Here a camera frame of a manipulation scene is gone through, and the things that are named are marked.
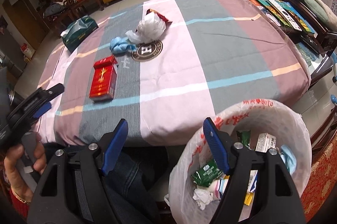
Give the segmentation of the person's left hand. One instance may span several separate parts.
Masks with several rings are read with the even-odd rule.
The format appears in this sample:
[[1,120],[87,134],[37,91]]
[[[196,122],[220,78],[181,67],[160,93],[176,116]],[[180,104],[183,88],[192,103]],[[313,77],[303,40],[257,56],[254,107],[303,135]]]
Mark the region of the person's left hand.
[[[41,136],[35,133],[36,145],[33,157],[36,159],[33,169],[42,174],[47,166],[45,148],[41,143]],[[4,159],[4,166],[7,179],[14,196],[23,203],[30,203],[33,198],[33,191],[26,183],[25,178],[28,174],[24,173],[22,156],[25,153],[24,146],[19,143],[9,148]]]

